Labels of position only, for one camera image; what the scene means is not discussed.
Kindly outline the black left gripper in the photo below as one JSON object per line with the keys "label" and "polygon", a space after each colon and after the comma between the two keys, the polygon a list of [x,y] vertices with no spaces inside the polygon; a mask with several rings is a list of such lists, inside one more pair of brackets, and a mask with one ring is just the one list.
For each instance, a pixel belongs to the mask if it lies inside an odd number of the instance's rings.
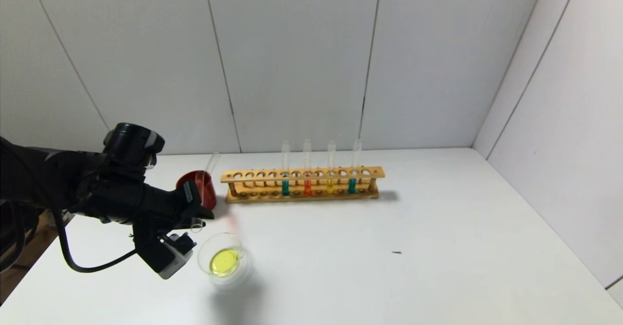
{"label": "black left gripper", "polygon": [[178,224],[178,229],[202,230],[203,219],[215,219],[211,208],[201,205],[194,181],[185,181],[172,191],[144,184],[143,210],[147,214]]}

